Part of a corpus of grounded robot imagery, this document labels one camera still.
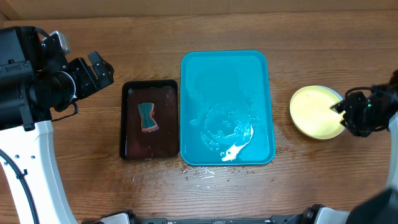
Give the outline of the yellow-green plate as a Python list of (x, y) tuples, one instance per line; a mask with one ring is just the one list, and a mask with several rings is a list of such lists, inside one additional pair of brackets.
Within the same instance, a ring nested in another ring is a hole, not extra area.
[(320, 85), (297, 90), (289, 105), (290, 117), (299, 131), (314, 139), (331, 139), (341, 131), (342, 114), (330, 109), (338, 98)]

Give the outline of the green and orange sponge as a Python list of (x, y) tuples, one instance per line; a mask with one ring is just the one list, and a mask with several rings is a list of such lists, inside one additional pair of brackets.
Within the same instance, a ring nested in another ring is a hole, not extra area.
[(141, 117), (141, 130), (143, 133), (148, 133), (151, 131), (155, 131), (159, 128), (156, 123), (153, 115), (154, 115), (154, 104), (145, 102), (141, 103), (138, 106), (139, 114)]

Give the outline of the light blue plate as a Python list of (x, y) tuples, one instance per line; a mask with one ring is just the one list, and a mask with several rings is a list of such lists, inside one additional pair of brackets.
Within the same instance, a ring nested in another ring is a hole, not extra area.
[[(331, 88), (329, 88), (327, 86), (321, 86), (321, 87), (327, 89), (330, 92), (332, 92), (338, 98), (338, 102), (337, 103), (343, 101), (343, 97), (338, 92), (336, 92), (335, 90), (333, 90), (333, 89), (331, 89)], [(346, 128), (342, 124), (340, 124), (340, 129), (341, 129), (341, 131), (336, 136), (338, 136), (341, 133), (343, 133)]]

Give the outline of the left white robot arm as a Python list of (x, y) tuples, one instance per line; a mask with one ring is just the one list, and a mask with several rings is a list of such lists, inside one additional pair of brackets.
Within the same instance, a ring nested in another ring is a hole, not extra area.
[(25, 60), (3, 66), (1, 166), (21, 223), (76, 223), (53, 145), (51, 109), (63, 111), (113, 83), (98, 52), (67, 62), (59, 53), (38, 68)]

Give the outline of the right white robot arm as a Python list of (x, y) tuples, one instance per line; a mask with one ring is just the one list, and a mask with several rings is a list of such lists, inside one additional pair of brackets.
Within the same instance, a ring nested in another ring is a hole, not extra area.
[(319, 149), (315, 191), (353, 204), (350, 211), (315, 204), (291, 223), (397, 223), (397, 72), (381, 85), (348, 90), (326, 109), (352, 137)]

